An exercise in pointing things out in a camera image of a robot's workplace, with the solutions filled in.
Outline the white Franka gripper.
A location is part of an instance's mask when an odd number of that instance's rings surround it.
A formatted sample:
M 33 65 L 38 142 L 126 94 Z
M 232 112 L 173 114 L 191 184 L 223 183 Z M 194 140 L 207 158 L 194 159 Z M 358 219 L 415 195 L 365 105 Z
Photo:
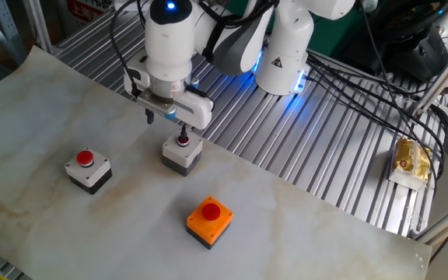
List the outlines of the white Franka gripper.
M 127 62 L 124 87 L 135 101 L 146 108 L 147 124 L 154 113 L 166 119 L 178 119 L 198 129 L 206 128 L 212 119 L 213 101 L 191 84 L 191 75 L 178 82 L 166 82 L 152 77 L 146 68 L 147 54 L 136 54 Z M 187 125 L 183 125 L 180 141 L 187 142 Z

